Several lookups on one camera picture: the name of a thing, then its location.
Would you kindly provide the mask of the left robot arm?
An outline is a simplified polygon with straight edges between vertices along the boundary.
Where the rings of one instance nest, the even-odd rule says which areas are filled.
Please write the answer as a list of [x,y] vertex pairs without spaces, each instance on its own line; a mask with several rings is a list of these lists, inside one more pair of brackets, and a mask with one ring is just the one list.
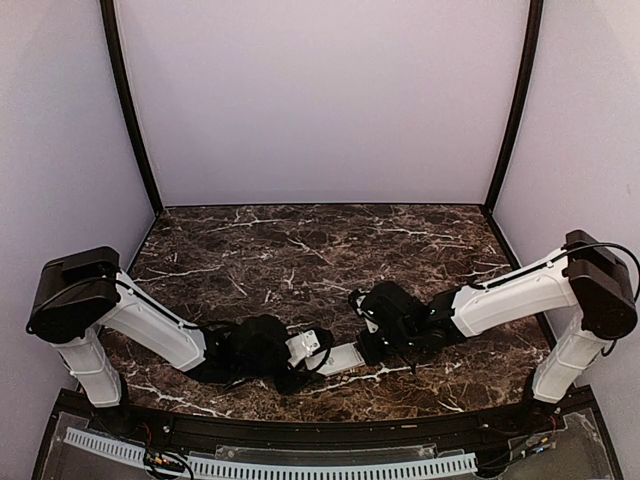
[[52,345],[79,381],[91,404],[120,436],[141,427],[140,412],[125,400],[124,379],[111,365],[96,328],[104,326],[164,358],[187,377],[231,388],[270,377],[282,395],[320,379],[334,345],[332,334],[312,328],[293,336],[276,317],[241,323],[188,322],[147,295],[121,270],[119,254],[98,247],[47,262],[26,331]]

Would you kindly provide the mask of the white remote control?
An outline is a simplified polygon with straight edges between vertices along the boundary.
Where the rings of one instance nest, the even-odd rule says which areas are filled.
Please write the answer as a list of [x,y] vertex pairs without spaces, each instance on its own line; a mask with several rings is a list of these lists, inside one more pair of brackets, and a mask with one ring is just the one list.
[[327,349],[323,347],[317,349],[305,347],[303,352],[306,354],[306,368],[309,371],[314,370],[320,375],[332,376],[347,370],[358,368],[365,364],[362,355],[359,353],[353,342],[332,347],[328,358],[323,364],[321,364],[326,356],[326,351]]

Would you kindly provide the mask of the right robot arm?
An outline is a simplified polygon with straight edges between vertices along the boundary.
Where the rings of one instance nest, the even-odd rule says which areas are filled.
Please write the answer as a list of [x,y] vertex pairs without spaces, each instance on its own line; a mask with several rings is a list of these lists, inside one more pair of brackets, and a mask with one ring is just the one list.
[[583,230],[546,257],[481,283],[467,283],[421,302],[399,284],[385,281],[354,290],[348,302],[366,321],[357,348],[368,365],[412,350],[434,351],[530,315],[577,308],[549,356],[536,368],[528,396],[510,413],[521,434],[534,432],[569,386],[601,354],[638,323],[639,285],[618,257],[622,246],[599,242]]

